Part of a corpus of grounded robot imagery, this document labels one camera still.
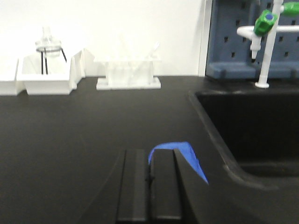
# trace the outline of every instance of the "pegboard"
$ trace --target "pegboard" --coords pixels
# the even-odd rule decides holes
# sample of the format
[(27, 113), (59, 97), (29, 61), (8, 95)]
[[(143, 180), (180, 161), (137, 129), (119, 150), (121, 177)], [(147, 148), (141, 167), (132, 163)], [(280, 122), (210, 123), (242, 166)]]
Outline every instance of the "pegboard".
[[(253, 26), (272, 0), (214, 0), (207, 54), (206, 75), (216, 79), (258, 78), (266, 37), (256, 61), (251, 61), (251, 41), (237, 35), (240, 26)], [(299, 17), (281, 16), (279, 25), (299, 25)], [(277, 33), (269, 78), (299, 77), (299, 33)]]

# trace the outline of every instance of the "black sink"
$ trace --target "black sink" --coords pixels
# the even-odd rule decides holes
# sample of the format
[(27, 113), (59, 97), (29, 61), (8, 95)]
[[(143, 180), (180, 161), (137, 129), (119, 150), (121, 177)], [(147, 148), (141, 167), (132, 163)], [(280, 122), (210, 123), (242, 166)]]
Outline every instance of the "black sink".
[(299, 176), (299, 93), (205, 91), (194, 99), (223, 158), (259, 177)]

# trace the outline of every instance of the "white pipe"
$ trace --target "white pipe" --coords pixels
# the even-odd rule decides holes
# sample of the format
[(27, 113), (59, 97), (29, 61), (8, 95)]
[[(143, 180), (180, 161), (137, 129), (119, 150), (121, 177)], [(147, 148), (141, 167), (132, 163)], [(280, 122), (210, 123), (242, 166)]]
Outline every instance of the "white pipe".
[(269, 32), (265, 47), (265, 53), (263, 55), (263, 64), (261, 69), (260, 78), (257, 83), (255, 83), (256, 87), (258, 88), (268, 88), (269, 84), (267, 83), (268, 74), (269, 74), (269, 68), (276, 38), (276, 30), (279, 23), (280, 18), (280, 12), (281, 12), (281, 6), (283, 4), (284, 0), (274, 0), (273, 1), (273, 10), (272, 13), (277, 15), (277, 20), (272, 28), (272, 30)]
[(239, 27), (237, 29), (237, 34), (239, 36), (245, 37), (249, 40), (251, 40), (252, 34), (253, 34), (253, 29), (254, 26), (244, 26), (244, 27)]
[[(251, 40), (251, 35), (253, 34), (254, 26), (244, 26), (237, 29), (237, 34), (239, 36), (246, 37)], [(277, 26), (277, 33), (297, 33), (299, 32), (299, 26)]]

